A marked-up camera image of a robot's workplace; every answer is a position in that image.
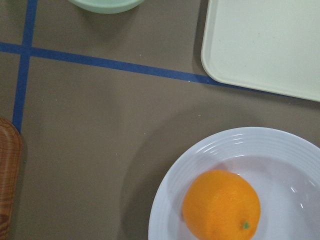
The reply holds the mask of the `cream bear tray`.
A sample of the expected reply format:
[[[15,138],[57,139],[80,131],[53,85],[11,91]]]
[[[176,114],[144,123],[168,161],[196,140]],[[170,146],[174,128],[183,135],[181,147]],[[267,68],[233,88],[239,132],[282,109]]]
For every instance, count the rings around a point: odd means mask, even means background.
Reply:
[[[319,1],[210,0],[201,63],[222,84],[319,101]]]

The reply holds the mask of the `wooden cutting board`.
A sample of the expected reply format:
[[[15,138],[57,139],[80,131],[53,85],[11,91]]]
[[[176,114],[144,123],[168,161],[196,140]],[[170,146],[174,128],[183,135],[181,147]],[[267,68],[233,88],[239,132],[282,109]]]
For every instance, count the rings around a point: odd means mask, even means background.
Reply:
[[[0,119],[0,238],[9,238],[11,215],[22,155],[22,139],[15,126]]]

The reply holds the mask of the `white round plate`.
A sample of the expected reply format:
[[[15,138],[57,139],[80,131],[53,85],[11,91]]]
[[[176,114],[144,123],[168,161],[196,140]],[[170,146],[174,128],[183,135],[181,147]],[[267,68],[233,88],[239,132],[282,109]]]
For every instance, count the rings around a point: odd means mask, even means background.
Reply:
[[[241,127],[201,140],[171,166],[152,204],[150,240],[194,239],[182,203],[193,180],[211,169],[236,173],[255,189],[261,215],[254,239],[319,239],[319,148],[281,130]]]

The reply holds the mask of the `orange fruit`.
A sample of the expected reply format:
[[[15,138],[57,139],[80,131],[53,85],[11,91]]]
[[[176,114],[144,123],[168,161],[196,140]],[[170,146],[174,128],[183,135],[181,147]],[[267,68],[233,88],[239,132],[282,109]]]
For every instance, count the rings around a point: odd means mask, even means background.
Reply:
[[[239,175],[210,170],[198,176],[182,204],[184,222],[199,240],[250,240],[258,228],[261,204]]]

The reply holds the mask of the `green bowl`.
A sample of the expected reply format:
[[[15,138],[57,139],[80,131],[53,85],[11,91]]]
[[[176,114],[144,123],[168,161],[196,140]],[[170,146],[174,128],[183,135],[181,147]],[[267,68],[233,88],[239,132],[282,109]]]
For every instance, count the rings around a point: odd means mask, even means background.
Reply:
[[[144,0],[69,0],[75,6],[98,14],[118,14],[129,11]]]

